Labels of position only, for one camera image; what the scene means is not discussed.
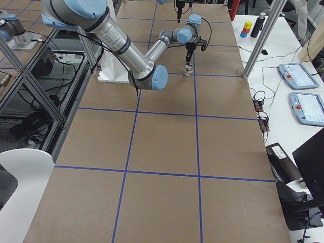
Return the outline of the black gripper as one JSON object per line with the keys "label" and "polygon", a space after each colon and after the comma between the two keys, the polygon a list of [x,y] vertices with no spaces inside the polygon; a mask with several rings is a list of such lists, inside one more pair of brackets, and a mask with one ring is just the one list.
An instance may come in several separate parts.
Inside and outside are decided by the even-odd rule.
{"label": "black gripper", "polygon": [[176,0],[177,22],[180,23],[182,10],[184,8],[184,0]]}

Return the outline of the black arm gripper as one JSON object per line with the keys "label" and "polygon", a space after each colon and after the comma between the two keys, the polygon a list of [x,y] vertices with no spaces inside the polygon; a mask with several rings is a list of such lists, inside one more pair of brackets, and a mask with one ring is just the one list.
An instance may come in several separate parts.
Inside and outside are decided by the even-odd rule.
{"label": "black arm gripper", "polygon": [[187,43],[185,45],[185,48],[187,50],[187,54],[186,54],[186,58],[185,58],[186,65],[192,65],[191,64],[192,52],[194,50],[196,50],[196,44],[195,43]]}

